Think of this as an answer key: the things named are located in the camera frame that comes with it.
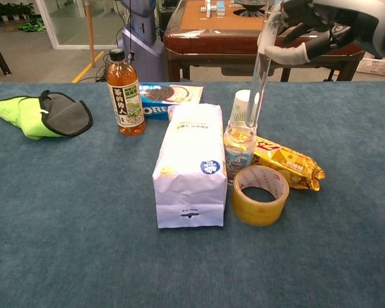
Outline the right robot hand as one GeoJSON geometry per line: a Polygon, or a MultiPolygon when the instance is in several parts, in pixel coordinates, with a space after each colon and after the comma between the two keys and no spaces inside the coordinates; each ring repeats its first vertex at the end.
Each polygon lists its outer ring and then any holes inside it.
{"type": "Polygon", "coordinates": [[[282,65],[301,65],[355,42],[376,58],[385,58],[385,1],[285,1],[280,32],[292,30],[282,43],[317,31],[297,47],[268,46],[264,54],[282,65]]]}

